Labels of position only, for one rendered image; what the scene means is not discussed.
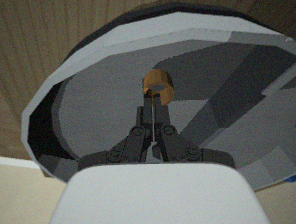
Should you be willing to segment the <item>blue crate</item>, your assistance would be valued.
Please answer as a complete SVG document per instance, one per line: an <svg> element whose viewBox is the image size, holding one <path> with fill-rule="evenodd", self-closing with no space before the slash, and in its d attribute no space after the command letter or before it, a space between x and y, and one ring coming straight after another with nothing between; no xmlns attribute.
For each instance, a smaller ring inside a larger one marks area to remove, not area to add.
<svg viewBox="0 0 296 224"><path fill-rule="evenodd" d="M287 179L285 179L283 181L286 181L286 182L295 182L296 181L296 175L294 175L294 176L292 176L290 178L287 178Z"/></svg>

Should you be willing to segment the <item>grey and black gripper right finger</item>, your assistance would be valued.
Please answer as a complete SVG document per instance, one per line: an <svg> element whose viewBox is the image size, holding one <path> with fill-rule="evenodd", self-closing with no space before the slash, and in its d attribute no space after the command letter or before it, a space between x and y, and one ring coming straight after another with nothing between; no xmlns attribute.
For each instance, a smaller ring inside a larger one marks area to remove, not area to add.
<svg viewBox="0 0 296 224"><path fill-rule="evenodd" d="M223 151L198 148L178 134L170 124L168 106L161 106L160 94L153 95L154 140L161 149L163 162L215 162L234 169L233 157Z"/></svg>

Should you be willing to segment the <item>bronze bushing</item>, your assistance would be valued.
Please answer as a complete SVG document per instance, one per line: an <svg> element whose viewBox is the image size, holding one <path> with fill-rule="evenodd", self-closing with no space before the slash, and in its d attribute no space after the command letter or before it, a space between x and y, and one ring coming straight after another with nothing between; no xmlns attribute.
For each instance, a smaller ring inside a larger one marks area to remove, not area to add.
<svg viewBox="0 0 296 224"><path fill-rule="evenodd" d="M153 91L149 89L154 85L167 86L164 90ZM168 105L174 98L174 88L170 74L162 69L154 69L149 71L143 80L143 99L144 94L151 95L153 106L153 95L160 94L161 106Z"/></svg>

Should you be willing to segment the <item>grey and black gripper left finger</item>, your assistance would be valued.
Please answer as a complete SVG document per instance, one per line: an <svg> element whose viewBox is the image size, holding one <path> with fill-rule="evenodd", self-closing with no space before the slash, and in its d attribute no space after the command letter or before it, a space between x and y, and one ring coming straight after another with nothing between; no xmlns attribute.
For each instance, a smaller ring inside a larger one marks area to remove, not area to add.
<svg viewBox="0 0 296 224"><path fill-rule="evenodd" d="M129 135L110 151L101 151L83 156L78 162L77 172L83 168L107 163L139 163L145 162L147 148L153 142L152 99L144 94L144 106L137 107L136 126Z"/></svg>

